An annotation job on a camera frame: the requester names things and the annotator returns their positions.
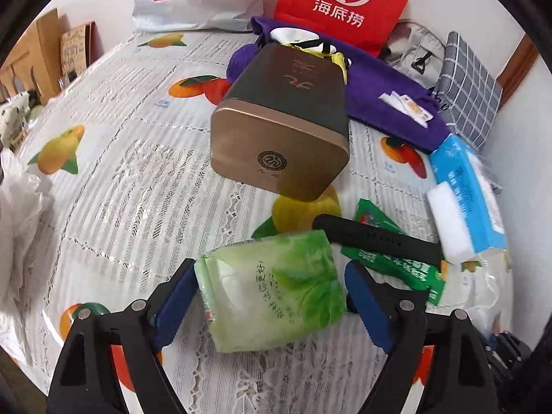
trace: floor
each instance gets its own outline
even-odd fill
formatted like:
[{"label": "floor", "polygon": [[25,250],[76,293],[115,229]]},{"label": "floor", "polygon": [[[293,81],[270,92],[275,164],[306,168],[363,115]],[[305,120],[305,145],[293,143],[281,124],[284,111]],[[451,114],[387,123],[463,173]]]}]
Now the floor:
[{"label": "floor", "polygon": [[[4,382],[2,380],[5,380],[10,394],[5,395],[6,388],[4,387],[3,390]],[[31,383],[7,353],[0,348],[0,405],[2,396],[4,398],[13,397],[11,401],[13,405],[16,405],[14,414],[44,414],[46,412],[46,396]]]}]

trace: red paper bag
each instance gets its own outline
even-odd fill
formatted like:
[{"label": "red paper bag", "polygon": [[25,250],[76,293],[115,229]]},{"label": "red paper bag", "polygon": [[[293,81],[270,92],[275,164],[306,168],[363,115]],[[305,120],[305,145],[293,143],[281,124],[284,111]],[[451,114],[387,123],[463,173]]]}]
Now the red paper bag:
[{"label": "red paper bag", "polygon": [[278,0],[274,17],[377,56],[408,0]]}]

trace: blue gripper pad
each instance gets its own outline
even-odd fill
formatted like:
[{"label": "blue gripper pad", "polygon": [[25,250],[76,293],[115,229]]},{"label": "blue gripper pad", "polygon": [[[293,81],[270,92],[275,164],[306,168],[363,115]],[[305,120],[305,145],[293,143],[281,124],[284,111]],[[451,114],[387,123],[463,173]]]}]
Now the blue gripper pad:
[{"label": "blue gripper pad", "polygon": [[345,267],[345,286],[372,342],[385,353],[390,353],[395,343],[391,338],[389,317],[376,302],[353,262]]},{"label": "blue gripper pad", "polygon": [[197,291],[198,281],[195,278],[194,264],[192,263],[155,317],[157,334],[154,337],[153,345],[156,350],[159,351],[173,342]]}]

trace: black circular logo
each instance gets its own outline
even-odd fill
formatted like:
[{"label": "black circular logo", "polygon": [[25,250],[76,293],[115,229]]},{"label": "black circular logo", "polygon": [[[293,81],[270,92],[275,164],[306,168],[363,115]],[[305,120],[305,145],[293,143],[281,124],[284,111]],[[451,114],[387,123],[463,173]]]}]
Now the black circular logo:
[{"label": "black circular logo", "polygon": [[281,171],[288,166],[288,161],[283,155],[274,151],[264,151],[259,154],[259,163],[270,171]]}]

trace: white sponge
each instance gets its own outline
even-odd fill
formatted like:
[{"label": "white sponge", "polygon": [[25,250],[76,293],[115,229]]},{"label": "white sponge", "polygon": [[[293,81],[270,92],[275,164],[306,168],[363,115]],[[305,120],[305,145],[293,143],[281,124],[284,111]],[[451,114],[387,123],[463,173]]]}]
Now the white sponge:
[{"label": "white sponge", "polygon": [[475,255],[470,232],[451,186],[443,182],[427,192],[446,261],[460,265]]}]

